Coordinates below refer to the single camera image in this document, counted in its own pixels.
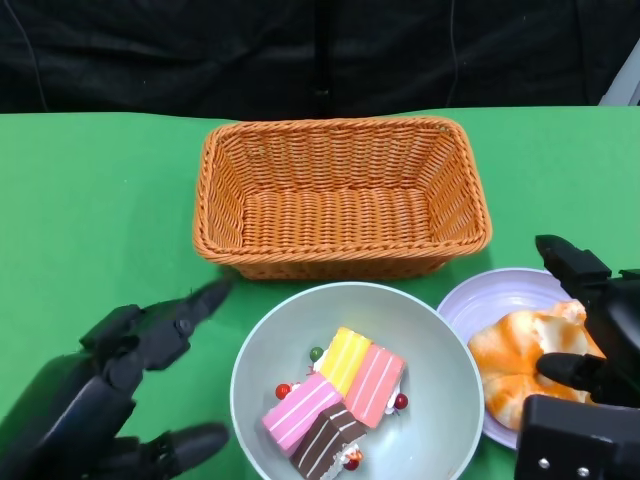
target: basket rim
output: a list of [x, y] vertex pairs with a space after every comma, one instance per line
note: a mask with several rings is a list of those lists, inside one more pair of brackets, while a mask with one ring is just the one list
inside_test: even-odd
[[247, 265], [277, 262], [322, 262], [344, 260], [372, 260], [392, 258], [423, 258], [434, 256], [458, 256], [482, 250], [493, 234], [486, 198], [478, 175], [473, 151], [465, 130], [454, 120], [438, 116], [336, 118], [328, 120], [284, 120], [268, 122], [240, 122], [222, 125], [212, 131], [205, 140], [204, 151], [212, 150], [216, 143], [229, 135], [244, 130], [292, 132], [333, 127], [360, 128], [375, 125], [423, 126], [433, 124], [447, 127], [459, 135], [466, 155], [465, 176], [471, 184], [471, 203], [478, 232], [475, 235], [440, 242], [384, 242], [368, 244], [322, 244], [300, 247], [221, 247], [207, 235], [210, 222], [206, 199], [212, 193], [212, 168], [203, 153], [196, 189], [196, 205], [193, 223], [193, 243], [202, 257], [222, 265]]

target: toy cake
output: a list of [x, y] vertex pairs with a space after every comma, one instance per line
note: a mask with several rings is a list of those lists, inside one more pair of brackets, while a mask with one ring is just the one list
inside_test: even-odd
[[358, 442], [366, 434], [345, 405], [337, 403], [318, 416], [291, 463], [308, 480], [331, 480], [362, 460]]
[[338, 329], [325, 351], [314, 347], [303, 383], [275, 389], [280, 403], [262, 419], [271, 438], [307, 480], [332, 480], [363, 460], [365, 426], [408, 405], [400, 393], [405, 361], [353, 330]]
[[318, 415], [339, 402], [342, 402], [340, 393], [322, 375], [315, 374], [272, 408], [262, 423], [289, 457]]
[[320, 373], [345, 397], [355, 378], [371, 340], [353, 330], [340, 327], [320, 368]]
[[351, 385], [345, 405], [369, 428], [376, 428], [397, 398], [405, 362], [378, 345], [371, 345]]

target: rectangular basket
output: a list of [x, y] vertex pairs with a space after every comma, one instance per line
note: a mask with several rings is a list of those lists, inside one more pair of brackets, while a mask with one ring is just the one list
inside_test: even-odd
[[412, 277], [490, 238], [469, 140], [451, 120], [248, 122], [206, 140], [195, 248], [247, 278]]

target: green table surface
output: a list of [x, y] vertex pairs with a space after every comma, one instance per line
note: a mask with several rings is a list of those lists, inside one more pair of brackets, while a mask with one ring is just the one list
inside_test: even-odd
[[[436, 307], [482, 271], [541, 268], [533, 237], [554, 233], [616, 270], [640, 267], [640, 109], [418, 112], [469, 133], [494, 226], [490, 246], [434, 275], [390, 283]], [[218, 274], [191, 244], [207, 132], [223, 120], [137, 114], [0, 116], [0, 414], [50, 358], [113, 307], [181, 296]], [[221, 420], [251, 328], [314, 283], [240, 282], [170, 370], [149, 373], [123, 433], [149, 440]], [[513, 477], [515, 455], [483, 438], [465, 480]], [[183, 478], [257, 479], [235, 440]]]

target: toy croissant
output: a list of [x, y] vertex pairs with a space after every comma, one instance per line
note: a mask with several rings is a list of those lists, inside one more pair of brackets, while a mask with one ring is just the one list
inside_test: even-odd
[[545, 353], [604, 357], [587, 333], [585, 319], [580, 302], [559, 303], [548, 311], [510, 313], [471, 339], [469, 349], [480, 370], [486, 406], [496, 420], [518, 429], [529, 395], [590, 401], [586, 392], [560, 385], [536, 371], [536, 362]]

